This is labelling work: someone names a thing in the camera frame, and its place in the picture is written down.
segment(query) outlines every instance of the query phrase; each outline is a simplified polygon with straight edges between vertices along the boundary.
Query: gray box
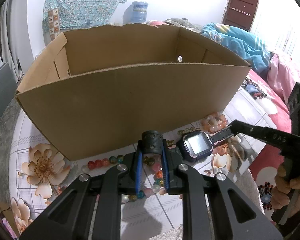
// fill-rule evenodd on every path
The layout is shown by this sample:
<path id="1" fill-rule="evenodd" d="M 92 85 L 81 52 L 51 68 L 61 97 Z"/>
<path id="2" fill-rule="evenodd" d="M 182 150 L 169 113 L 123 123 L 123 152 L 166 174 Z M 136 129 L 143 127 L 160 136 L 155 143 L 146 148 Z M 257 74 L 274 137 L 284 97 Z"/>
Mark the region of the gray box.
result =
<path id="1" fill-rule="evenodd" d="M 5 63 L 0 68 L 0 117 L 13 99 L 17 90 L 17 83 L 13 78 L 13 73 Z"/>

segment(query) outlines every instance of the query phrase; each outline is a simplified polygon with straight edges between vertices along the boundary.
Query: human hand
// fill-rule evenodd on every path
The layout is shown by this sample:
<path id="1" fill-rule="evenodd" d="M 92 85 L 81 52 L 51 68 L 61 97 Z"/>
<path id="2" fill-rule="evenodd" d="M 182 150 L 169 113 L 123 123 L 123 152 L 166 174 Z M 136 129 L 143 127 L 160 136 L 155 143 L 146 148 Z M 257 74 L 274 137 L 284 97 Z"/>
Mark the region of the human hand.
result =
<path id="1" fill-rule="evenodd" d="M 283 166 L 283 163 L 280 164 L 278 168 L 277 175 L 274 177 L 274 181 L 276 183 L 276 187 L 272 190 L 272 197 L 271 197 L 271 205 L 274 209 L 281 209 L 283 206 L 289 204 L 290 199 L 287 194 L 290 190 L 293 189 L 300 189 L 300 176 L 290 180 L 287 182 L 284 180 L 284 176 L 286 175 L 286 170 Z M 295 206 L 292 208 L 289 217 L 292 217 L 294 214 L 300 211 L 300 194 L 297 199 Z"/>

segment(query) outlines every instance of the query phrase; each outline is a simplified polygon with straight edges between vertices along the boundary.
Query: silver bolt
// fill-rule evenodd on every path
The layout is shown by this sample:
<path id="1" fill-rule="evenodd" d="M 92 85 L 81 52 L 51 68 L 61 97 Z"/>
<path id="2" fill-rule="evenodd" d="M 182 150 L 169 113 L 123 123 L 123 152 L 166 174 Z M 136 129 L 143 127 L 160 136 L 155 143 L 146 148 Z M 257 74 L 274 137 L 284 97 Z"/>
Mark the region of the silver bolt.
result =
<path id="1" fill-rule="evenodd" d="M 225 180 L 225 179 L 226 179 L 226 176 L 225 176 L 223 173 L 218 173 L 218 174 L 216 175 L 216 178 L 217 178 L 218 180 Z"/>
<path id="2" fill-rule="evenodd" d="M 127 166 L 124 164 L 119 164 L 119 165 L 117 165 L 117 169 L 119 171 L 125 171 L 127 169 Z"/>
<path id="3" fill-rule="evenodd" d="M 87 181 L 89 179 L 89 175 L 88 174 L 81 174 L 79 176 L 79 180 L 84 182 L 84 181 Z"/>
<path id="4" fill-rule="evenodd" d="M 179 165 L 179 169 L 182 170 L 182 171 L 186 171 L 188 168 L 189 168 L 189 167 L 188 167 L 187 164 L 183 164 L 183 163 L 182 163 L 182 164 Z"/>

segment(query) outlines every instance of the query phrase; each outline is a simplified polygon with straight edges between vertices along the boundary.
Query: gray floor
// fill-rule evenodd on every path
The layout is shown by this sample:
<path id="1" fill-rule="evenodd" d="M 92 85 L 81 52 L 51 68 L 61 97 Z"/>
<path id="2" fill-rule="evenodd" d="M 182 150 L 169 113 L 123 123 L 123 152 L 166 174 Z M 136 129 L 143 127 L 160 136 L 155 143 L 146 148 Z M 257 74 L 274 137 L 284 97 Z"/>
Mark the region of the gray floor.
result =
<path id="1" fill-rule="evenodd" d="M 10 203 L 9 153 L 20 106 L 13 99 L 0 119 L 0 201 Z"/>

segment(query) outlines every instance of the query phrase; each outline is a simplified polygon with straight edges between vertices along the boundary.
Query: wooden door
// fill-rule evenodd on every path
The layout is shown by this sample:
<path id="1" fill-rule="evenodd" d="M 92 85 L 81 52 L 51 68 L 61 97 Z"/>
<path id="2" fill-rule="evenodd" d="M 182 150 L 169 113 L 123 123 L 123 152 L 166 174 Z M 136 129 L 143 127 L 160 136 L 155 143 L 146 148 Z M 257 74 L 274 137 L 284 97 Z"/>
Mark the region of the wooden door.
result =
<path id="1" fill-rule="evenodd" d="M 222 24 L 249 31 L 257 11 L 258 0 L 229 0 Z"/>

